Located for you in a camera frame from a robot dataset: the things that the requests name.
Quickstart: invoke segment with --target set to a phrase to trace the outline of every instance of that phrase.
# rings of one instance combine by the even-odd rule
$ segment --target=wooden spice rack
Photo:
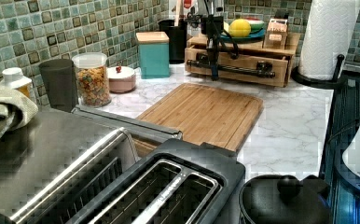
[[[275,77],[256,77],[245,74],[233,73],[228,71],[218,71],[220,77],[236,79],[246,82],[255,82],[264,85],[285,87],[291,76],[291,70],[294,67],[296,51],[298,47],[300,34],[288,33],[284,49],[263,49],[263,40],[257,40],[248,43],[238,44],[239,58],[230,59],[226,52],[220,52],[218,64],[245,69],[256,69],[258,62],[272,64],[272,72]],[[187,41],[185,64],[186,71],[189,73],[202,74],[210,76],[212,74],[209,68],[196,67],[187,64],[188,60],[196,61],[198,53],[206,54],[206,36],[199,35],[190,38]],[[227,48],[233,50],[232,44],[227,43]]]

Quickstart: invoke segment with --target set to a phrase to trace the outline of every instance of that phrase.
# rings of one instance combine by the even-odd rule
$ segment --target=wooden drawer
[[[190,73],[210,76],[212,72],[208,68],[199,68],[199,67],[187,65],[188,60],[195,61],[197,59],[197,53],[206,54],[206,50],[198,49],[195,45],[186,48],[186,57],[185,57],[186,71]],[[220,52],[220,55],[218,57],[218,64],[234,66],[239,68],[256,69],[256,65],[258,62],[271,63],[272,71],[275,73],[275,77],[273,78],[255,77],[251,75],[244,75],[244,74],[232,73],[227,71],[218,71],[218,75],[224,78],[236,79],[247,82],[255,82],[255,83],[276,86],[276,87],[285,87],[287,85],[289,79],[288,70],[291,70],[292,68],[291,57],[275,55],[275,54],[271,54],[271,55],[264,54],[264,57],[240,54],[238,59],[232,60],[230,59],[229,55],[226,52]]]

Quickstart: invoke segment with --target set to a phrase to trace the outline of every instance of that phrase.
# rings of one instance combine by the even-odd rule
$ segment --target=white bottle
[[[34,103],[36,103],[35,92],[32,88],[32,80],[28,77],[25,77],[19,67],[5,69],[2,72],[2,75],[3,80],[0,81],[0,85],[9,87],[12,90],[20,91]]]

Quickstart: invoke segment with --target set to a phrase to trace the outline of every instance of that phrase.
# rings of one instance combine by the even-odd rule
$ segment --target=paper towel roll
[[[312,0],[300,55],[301,75],[332,79],[337,56],[346,56],[360,10],[360,0]]]

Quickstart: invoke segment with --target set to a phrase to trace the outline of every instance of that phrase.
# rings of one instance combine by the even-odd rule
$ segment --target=white marble countertop
[[[237,161],[246,167],[246,180],[267,174],[317,175],[325,140],[332,92],[305,87],[292,79],[287,87],[189,75],[182,64],[171,64],[168,78],[141,79],[129,93],[112,94],[103,111],[136,118],[182,83],[198,83],[253,95],[264,109],[239,151]]]

